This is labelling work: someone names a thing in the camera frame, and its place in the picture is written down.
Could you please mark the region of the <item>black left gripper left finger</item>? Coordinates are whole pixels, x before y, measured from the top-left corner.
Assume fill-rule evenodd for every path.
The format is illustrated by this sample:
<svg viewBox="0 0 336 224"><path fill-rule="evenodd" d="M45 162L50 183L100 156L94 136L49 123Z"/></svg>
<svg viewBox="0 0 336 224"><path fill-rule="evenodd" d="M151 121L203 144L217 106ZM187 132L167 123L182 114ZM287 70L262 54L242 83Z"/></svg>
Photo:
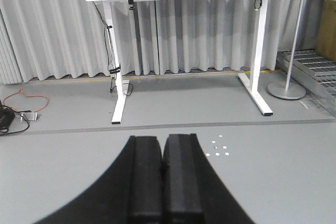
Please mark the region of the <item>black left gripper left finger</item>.
<svg viewBox="0 0 336 224"><path fill-rule="evenodd" d="M161 223L162 155L154 136L130 136L83 193L39 223Z"/></svg>

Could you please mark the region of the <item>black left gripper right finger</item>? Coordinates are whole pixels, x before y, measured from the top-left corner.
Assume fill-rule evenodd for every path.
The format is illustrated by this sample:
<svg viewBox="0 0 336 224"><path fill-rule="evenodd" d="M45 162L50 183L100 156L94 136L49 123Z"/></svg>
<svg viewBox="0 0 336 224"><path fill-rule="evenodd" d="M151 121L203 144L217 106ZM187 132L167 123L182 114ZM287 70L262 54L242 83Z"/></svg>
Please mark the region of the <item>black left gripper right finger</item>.
<svg viewBox="0 0 336 224"><path fill-rule="evenodd" d="M207 160L196 134L171 134L163 155L164 223L253 223Z"/></svg>

